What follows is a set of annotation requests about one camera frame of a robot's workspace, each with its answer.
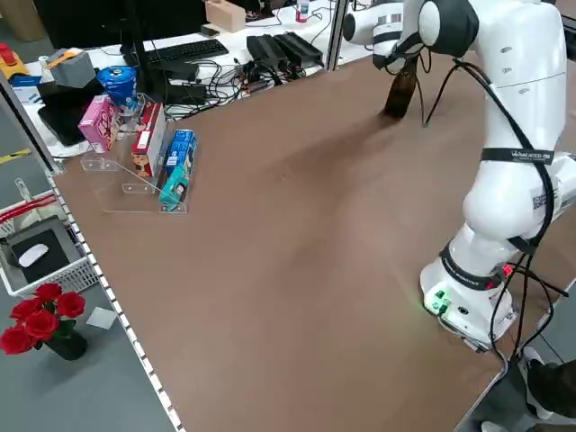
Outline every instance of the monitor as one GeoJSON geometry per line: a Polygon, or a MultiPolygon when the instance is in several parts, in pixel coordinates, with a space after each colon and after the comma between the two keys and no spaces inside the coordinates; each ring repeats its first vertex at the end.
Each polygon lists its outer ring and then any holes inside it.
{"type": "MultiPolygon", "coordinates": [[[[34,0],[55,49],[89,49],[125,42],[130,36],[120,0],[34,0]]],[[[200,31],[206,23],[202,0],[138,0],[142,36],[163,39],[200,31]]]]}

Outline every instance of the floor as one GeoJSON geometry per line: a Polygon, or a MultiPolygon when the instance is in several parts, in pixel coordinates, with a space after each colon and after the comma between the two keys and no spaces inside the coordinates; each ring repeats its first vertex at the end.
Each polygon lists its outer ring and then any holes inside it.
{"type": "Polygon", "coordinates": [[[6,21],[0,18],[0,42],[7,43],[8,46],[18,53],[24,63],[38,60],[39,56],[48,56],[54,52],[48,37],[35,42],[21,42],[17,40],[6,21]]]}
{"type": "MultiPolygon", "coordinates": [[[[573,343],[572,329],[576,325],[576,291],[573,296],[560,303],[555,309],[550,326],[537,338],[534,347],[546,363],[570,361],[576,358],[576,346],[573,343]]],[[[507,378],[493,388],[480,403],[470,418],[465,421],[458,432],[478,432],[484,420],[494,421],[508,432],[526,432],[536,424],[536,420],[526,409],[526,387],[517,369],[512,369],[507,378]]],[[[547,425],[574,425],[562,431],[576,431],[576,420],[553,415],[545,422],[547,425]]],[[[545,431],[559,430],[546,428],[545,431]]]]}
{"type": "MultiPolygon", "coordinates": [[[[24,138],[1,104],[0,131],[0,156],[24,148],[24,138]]],[[[24,180],[32,194],[49,190],[34,157],[2,164],[0,209],[22,200],[14,185],[16,177],[24,180]]],[[[84,357],[67,362],[47,347],[23,355],[0,353],[0,418],[4,429],[173,432],[121,323],[116,320],[108,330],[86,325],[94,307],[112,309],[104,290],[95,285],[82,294],[86,313],[78,319],[77,329],[88,339],[84,357]]],[[[0,282],[0,332],[14,324],[8,316],[16,303],[0,282]]]]}

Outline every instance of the black keyboard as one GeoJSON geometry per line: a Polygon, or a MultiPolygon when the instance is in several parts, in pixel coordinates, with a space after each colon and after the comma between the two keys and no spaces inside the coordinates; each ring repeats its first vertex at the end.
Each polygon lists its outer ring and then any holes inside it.
{"type": "Polygon", "coordinates": [[[216,39],[199,40],[197,42],[186,43],[148,51],[148,59],[151,64],[157,64],[160,61],[171,60],[200,60],[209,57],[221,56],[228,54],[229,51],[216,39]]]}

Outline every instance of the computer mouse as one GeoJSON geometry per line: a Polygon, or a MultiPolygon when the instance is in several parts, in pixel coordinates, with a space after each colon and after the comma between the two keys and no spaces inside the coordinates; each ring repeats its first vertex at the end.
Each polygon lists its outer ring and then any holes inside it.
{"type": "Polygon", "coordinates": [[[48,246],[39,243],[32,246],[18,259],[18,264],[24,268],[30,267],[48,252],[48,246]]]}

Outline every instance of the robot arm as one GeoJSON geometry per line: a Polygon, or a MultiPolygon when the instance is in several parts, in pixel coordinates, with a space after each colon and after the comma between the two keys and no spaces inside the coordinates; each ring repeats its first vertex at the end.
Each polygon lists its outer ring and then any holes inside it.
{"type": "Polygon", "coordinates": [[[344,39],[355,45],[373,45],[378,69],[397,73],[422,48],[418,18],[424,0],[380,0],[363,11],[349,13],[344,39]]]}
{"type": "Polygon", "coordinates": [[[378,68],[396,72],[422,46],[454,58],[475,50],[491,91],[535,149],[523,148],[503,111],[487,99],[486,157],[463,203],[465,223],[420,275],[425,307],[487,349],[516,317],[503,292],[505,264],[518,252],[512,240],[531,239],[545,219],[534,158],[542,159],[552,180],[553,217],[576,202],[576,157],[554,154],[566,113],[562,19],[554,6],[534,0],[406,0],[401,34],[392,42],[398,30],[380,18],[391,10],[392,4],[382,4],[355,13],[355,33],[372,29],[378,68]]]}

